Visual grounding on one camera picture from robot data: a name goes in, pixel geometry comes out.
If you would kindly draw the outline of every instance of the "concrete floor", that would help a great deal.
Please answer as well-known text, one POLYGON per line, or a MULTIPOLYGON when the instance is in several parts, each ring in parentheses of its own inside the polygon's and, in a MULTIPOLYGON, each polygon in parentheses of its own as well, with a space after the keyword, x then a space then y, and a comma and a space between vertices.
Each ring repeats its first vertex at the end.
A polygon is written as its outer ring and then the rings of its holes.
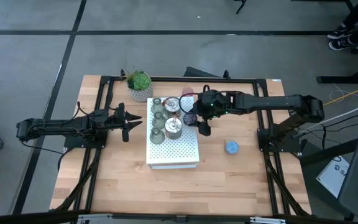
MULTIPOLYGON (((0 29, 71 30, 79 5, 80 0, 0 0, 0 29)), ((238 7, 229 0, 88 0, 80 30, 331 30, 349 12, 341 2, 250 0, 235 15, 238 7)), ((16 139, 15 124, 42 117, 67 41, 67 35, 0 35, 0 135, 6 143, 0 151, 0 215, 11 213, 30 152, 16 139)), ((187 66, 217 75, 229 70, 236 78, 279 78, 287 95, 313 95, 325 102, 336 87, 319 85, 315 77, 358 71, 358 55, 329 50, 323 36, 81 35, 52 118, 71 117, 83 75, 118 75, 121 68, 135 67, 153 76, 182 76, 187 66)), ((351 96, 327 106, 326 117, 356 107, 358 97, 351 96)), ((328 135, 340 142, 357 137, 358 126, 328 135)), ((308 140, 320 147, 319 139, 308 140)), ((63 138, 45 139, 46 148, 62 146, 63 138)), ((57 160, 56 154, 41 153, 24 213, 48 210, 57 160)), ((310 200, 315 215, 342 218, 313 195, 310 200)))

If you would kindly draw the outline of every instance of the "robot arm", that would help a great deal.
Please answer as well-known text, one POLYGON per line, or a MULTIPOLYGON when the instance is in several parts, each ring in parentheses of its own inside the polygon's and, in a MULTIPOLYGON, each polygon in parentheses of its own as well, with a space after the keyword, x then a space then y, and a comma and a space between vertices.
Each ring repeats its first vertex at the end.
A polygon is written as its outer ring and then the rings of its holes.
POLYGON ((108 116, 107 110, 96 110, 69 120, 26 119, 16 124, 16 137, 20 141, 28 141, 44 135, 62 135, 69 140, 65 143, 66 147, 88 147, 89 144, 105 141, 108 130, 122 129, 122 140, 128 142, 129 131, 142 123, 128 121, 141 118, 125 112, 124 104, 120 103, 112 116, 108 116))
POLYGON ((282 138, 287 132, 305 123, 318 123, 324 119, 323 104, 312 96, 255 97, 239 91, 206 90, 198 94, 198 100, 189 111, 202 117, 196 125, 200 134, 209 136, 208 120, 225 114, 249 114, 256 110, 293 110, 296 113, 280 124, 269 128, 269 138, 282 138))

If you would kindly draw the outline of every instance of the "white cable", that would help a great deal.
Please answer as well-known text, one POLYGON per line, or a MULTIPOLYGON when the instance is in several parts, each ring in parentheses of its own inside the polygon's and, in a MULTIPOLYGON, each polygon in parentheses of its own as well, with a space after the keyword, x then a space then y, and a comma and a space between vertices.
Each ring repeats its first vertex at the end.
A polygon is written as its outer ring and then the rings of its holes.
POLYGON ((332 91, 332 92, 329 93, 329 98, 330 98, 331 100, 334 100, 331 95, 332 95, 333 93, 337 92, 337 91, 340 91, 340 92, 342 93, 342 96, 344 96, 345 93, 350 93, 349 91, 345 91, 345 90, 340 89, 340 88, 339 88, 337 85, 335 85, 335 84, 334 84, 334 86, 337 88, 337 90, 334 90, 334 91, 332 91))
POLYGON ((351 113, 353 113, 353 112, 355 112, 355 111, 358 111, 358 108, 356 108, 356 109, 354 109, 354 110, 351 110, 351 111, 349 111, 349 112, 346 112, 346 113, 344 113, 344 114, 338 115, 338 116, 336 116, 336 117, 329 118, 329 119, 324 120, 324 121, 322 121, 322 122, 320 122, 320 123, 318 123, 318 124, 312 125, 312 126, 306 128, 305 130, 301 131, 301 133, 305 133, 306 131, 309 131, 310 129, 312 129, 312 128, 316 127, 316 126, 319 126, 320 124, 324 124, 324 123, 327 123, 328 121, 332 121, 332 120, 334 120, 334 119, 338 119, 338 118, 340 118, 340 117, 342 117, 342 116, 351 114, 351 113))

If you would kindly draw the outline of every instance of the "glass jar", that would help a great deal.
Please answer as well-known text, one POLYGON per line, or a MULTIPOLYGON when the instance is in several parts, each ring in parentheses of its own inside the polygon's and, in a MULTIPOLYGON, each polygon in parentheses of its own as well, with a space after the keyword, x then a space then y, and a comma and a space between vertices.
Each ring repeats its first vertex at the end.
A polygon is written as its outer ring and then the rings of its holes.
POLYGON ((154 118, 152 121, 153 127, 158 128, 158 129, 163 129, 165 127, 165 121, 167 119, 162 116, 161 112, 156 112, 154 114, 154 118))
POLYGON ((180 138, 182 130, 182 124, 179 118, 169 118, 165 122, 165 134, 172 140, 180 138))
POLYGON ((153 105, 152 105, 152 113, 155 114, 156 112, 164 113, 165 108, 162 106, 160 98, 153 98, 153 105))
POLYGON ((179 98, 177 97, 168 97, 164 101, 165 115, 167 118, 177 117, 181 115, 181 110, 179 107, 179 98))
POLYGON ((150 141, 153 144, 161 144, 165 140, 164 132, 159 130, 158 128, 152 128, 152 132, 150 133, 150 141))

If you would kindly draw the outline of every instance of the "person's foot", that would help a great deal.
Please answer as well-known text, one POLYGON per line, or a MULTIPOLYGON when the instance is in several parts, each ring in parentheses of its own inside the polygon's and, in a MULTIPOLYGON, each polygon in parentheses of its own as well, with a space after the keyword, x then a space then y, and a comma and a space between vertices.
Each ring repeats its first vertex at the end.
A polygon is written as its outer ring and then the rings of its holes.
POLYGON ((328 46, 332 50, 343 50, 349 47, 352 47, 356 43, 352 43, 350 40, 350 36, 342 37, 338 40, 331 41, 328 46))
POLYGON ((342 37, 347 37, 351 34, 353 28, 346 27, 345 24, 341 24, 334 32, 327 35, 330 40, 338 40, 342 37))

